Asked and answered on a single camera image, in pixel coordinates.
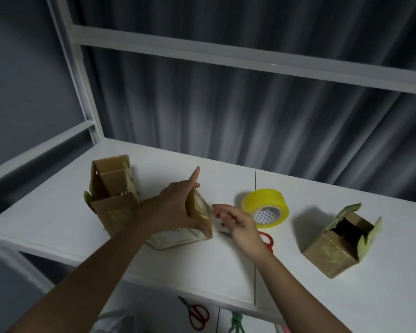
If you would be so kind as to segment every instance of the curtain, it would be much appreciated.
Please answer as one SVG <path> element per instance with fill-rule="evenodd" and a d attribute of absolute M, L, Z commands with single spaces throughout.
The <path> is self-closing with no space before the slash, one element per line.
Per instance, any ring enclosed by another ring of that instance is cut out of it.
<path fill-rule="evenodd" d="M 69 0 L 93 27 L 416 70 L 416 0 Z M 416 95 L 84 48 L 105 136 L 416 201 Z"/>

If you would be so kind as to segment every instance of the white metal frame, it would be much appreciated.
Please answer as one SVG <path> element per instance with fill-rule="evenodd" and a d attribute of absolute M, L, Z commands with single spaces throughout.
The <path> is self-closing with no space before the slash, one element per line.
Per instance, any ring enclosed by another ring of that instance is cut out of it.
<path fill-rule="evenodd" d="M 0 178 L 86 128 L 89 129 L 94 145 L 104 138 L 83 62 L 81 45 L 416 94 L 416 71 L 80 26 L 73 24 L 67 0 L 46 1 L 85 121 L 0 165 Z M 18 252 L 11 254 L 8 249 L 0 248 L 0 257 L 40 289 L 49 289 L 45 281 L 39 279 L 39 272 L 28 268 L 24 262 L 26 259 Z"/>

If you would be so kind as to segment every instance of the tape roll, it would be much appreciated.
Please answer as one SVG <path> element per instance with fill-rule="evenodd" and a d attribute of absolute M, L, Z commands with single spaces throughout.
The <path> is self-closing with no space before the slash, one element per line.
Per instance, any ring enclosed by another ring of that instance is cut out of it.
<path fill-rule="evenodd" d="M 271 228 L 287 219 L 290 210 L 275 189 L 258 189 L 242 200 L 242 210 L 253 216 L 258 228 Z"/>

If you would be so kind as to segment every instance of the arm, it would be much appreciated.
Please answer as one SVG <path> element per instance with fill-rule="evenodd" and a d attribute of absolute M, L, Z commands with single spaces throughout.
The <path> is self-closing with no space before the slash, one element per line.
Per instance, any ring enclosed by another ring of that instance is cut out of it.
<path fill-rule="evenodd" d="M 97 320 L 129 263 L 150 235 L 176 228 L 197 228 L 185 211 L 185 200 L 196 183 L 191 178 L 162 190 L 153 206 L 139 210 L 125 229 L 108 240 L 77 269 L 30 308 L 10 329 L 22 332 L 86 332 Z"/>
<path fill-rule="evenodd" d="M 351 333 L 271 254 L 250 214 L 228 205 L 213 207 L 214 214 L 230 230 L 235 244 L 256 265 L 293 333 Z"/>

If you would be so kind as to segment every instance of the patterned tape core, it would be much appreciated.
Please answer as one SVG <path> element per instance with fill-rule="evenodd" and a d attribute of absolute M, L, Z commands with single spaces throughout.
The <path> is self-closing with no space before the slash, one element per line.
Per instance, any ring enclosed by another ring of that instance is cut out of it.
<path fill-rule="evenodd" d="M 253 213 L 254 222 L 258 224 L 274 223 L 281 216 L 282 216 L 282 211 L 278 207 L 274 207 L 274 206 L 261 207 Z"/>

